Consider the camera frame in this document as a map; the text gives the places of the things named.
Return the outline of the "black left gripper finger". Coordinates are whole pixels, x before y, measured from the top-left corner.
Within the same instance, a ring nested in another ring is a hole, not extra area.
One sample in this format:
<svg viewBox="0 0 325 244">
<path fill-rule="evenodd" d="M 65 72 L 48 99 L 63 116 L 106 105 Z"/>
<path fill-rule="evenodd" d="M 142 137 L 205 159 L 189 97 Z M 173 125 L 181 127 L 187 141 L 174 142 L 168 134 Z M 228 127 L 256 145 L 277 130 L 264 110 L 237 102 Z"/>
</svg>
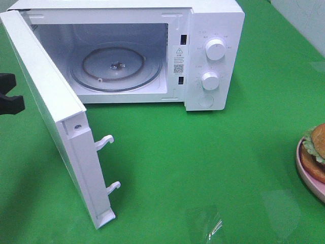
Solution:
<svg viewBox="0 0 325 244">
<path fill-rule="evenodd" d="M 25 109 L 24 97 L 13 96 L 7 97 L 1 94 L 0 115 L 17 114 Z"/>
<path fill-rule="evenodd" d="M 1 94 L 6 95 L 16 86 L 16 77 L 12 73 L 0 73 Z"/>
</svg>

